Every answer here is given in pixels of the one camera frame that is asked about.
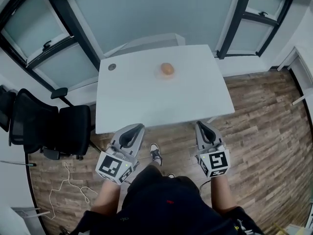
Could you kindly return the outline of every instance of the black shirt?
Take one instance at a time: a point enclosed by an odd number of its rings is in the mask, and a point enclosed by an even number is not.
[[[90,235],[263,234],[241,207],[221,216],[194,191],[168,182],[138,192],[114,217],[86,211],[71,235],[87,231]]]

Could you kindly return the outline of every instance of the white table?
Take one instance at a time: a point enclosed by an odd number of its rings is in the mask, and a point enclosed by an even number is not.
[[[159,67],[171,63],[172,79]],[[234,112],[225,81],[208,45],[128,53],[101,61],[96,133],[129,124],[146,127],[211,118]]]
[[[313,48],[311,47],[296,45],[289,53],[289,55],[285,58],[285,60],[281,63],[281,65],[277,68],[277,70],[280,71],[285,65],[292,64],[297,57],[299,57],[299,60],[304,67],[306,74],[311,81],[311,84],[313,84]],[[296,101],[292,102],[292,104],[295,105],[310,95],[313,95],[313,88],[306,90],[304,95],[298,98]]]

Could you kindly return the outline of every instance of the chair armrest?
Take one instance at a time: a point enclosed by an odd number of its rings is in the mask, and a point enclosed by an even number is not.
[[[51,99],[60,98],[67,95],[67,88],[59,88],[51,93]]]

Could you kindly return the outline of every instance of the window frame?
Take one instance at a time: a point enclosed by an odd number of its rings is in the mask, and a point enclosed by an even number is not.
[[[66,51],[67,49],[71,49],[71,48],[75,48],[75,47],[80,47],[78,42],[73,41],[72,44],[70,44],[70,41],[66,41],[64,44],[62,44],[62,46],[60,48],[63,49],[63,51]],[[57,90],[60,89],[61,87],[58,86],[52,79],[50,79],[43,71],[40,70],[40,68],[42,68],[44,65],[44,63],[46,61],[48,61],[49,58],[45,58],[44,62],[41,62],[40,65],[34,66],[34,68],[32,69],[36,74],[38,74],[40,77],[42,77],[45,81],[47,81],[52,87],[53,89]],[[89,85],[89,84],[93,84],[95,82],[98,81],[98,75],[91,77],[91,78],[87,78],[82,82],[79,82],[78,84],[72,85],[70,87],[67,87],[68,92],[71,92],[75,89],[78,89],[80,87]]]
[[[20,55],[17,48],[18,46],[11,44],[1,33],[11,16],[25,1],[26,0],[10,0],[5,5],[4,9],[0,12],[0,48],[2,48],[3,51],[5,51],[11,57],[11,59],[13,59],[28,75],[33,77],[37,82],[39,82],[51,92],[55,91],[55,89],[42,77],[35,73],[33,69],[46,59],[73,45],[74,43],[78,43],[81,46],[92,64],[99,71],[100,59],[95,54],[67,0],[46,0],[46,2],[50,3],[51,11],[53,11],[52,13],[58,17],[58,23],[63,25],[64,29],[69,35],[57,43],[51,45],[45,51],[42,51],[38,56],[27,63],[25,56]],[[71,103],[66,98],[61,98],[61,100],[66,104],[71,105]]]
[[[60,35],[58,35],[57,37],[51,39],[51,43],[50,45],[53,46],[54,44],[57,44],[58,42],[61,42],[63,39],[66,39],[68,36],[70,36],[70,34],[68,33],[68,31],[66,30],[66,28],[64,27],[64,25],[62,24],[62,22],[60,21],[59,17],[57,16],[57,14],[55,13],[55,11],[53,10],[51,4],[49,3],[48,0],[43,0],[43,2],[46,4],[46,6],[48,7],[50,13],[52,14],[52,16],[55,18],[55,21],[57,23],[57,25],[60,27],[60,30],[62,31],[62,33]],[[11,36],[7,33],[7,31],[5,30],[5,28],[3,28],[1,30],[1,33],[3,34],[3,36],[8,40],[8,42],[16,49],[16,51],[20,54],[20,56],[26,61],[26,63],[30,63],[32,60],[36,59],[37,56],[41,55],[43,50],[42,47],[35,50],[31,55],[29,55],[28,57],[23,53],[23,51],[21,50],[21,48],[15,43],[15,41],[11,38]]]
[[[281,6],[281,8],[279,8],[280,12],[277,17],[277,20],[274,20],[271,16],[267,17],[267,16],[261,16],[261,15],[252,13],[251,9],[248,8],[249,0],[238,0],[234,15],[232,17],[232,20],[229,25],[225,39],[223,41],[223,44],[220,50],[217,51],[217,57],[219,59],[224,59],[225,57],[232,57],[232,56],[259,56],[260,57],[263,54],[263,52],[266,50],[266,48],[269,46],[270,42],[272,41],[275,34],[277,33],[280,25],[284,21],[284,18],[289,11],[292,1],[293,0],[284,1],[284,4]],[[230,45],[232,41],[234,40],[234,37],[236,35],[236,32],[238,30],[239,24],[242,19],[273,26],[273,29],[266,34],[266,39],[264,39],[260,43],[261,46],[258,46],[258,51],[256,51],[254,54],[244,53],[247,51],[238,51],[241,53],[234,53],[234,54],[228,53]]]

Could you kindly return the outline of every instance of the chair wheel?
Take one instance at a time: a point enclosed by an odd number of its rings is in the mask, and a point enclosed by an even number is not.
[[[82,160],[84,160],[84,157],[80,156],[80,155],[76,155],[76,159],[79,160],[79,161],[82,161]]]
[[[167,174],[167,177],[169,177],[169,178],[175,178],[175,175],[174,175],[174,173],[169,173],[169,174]]]

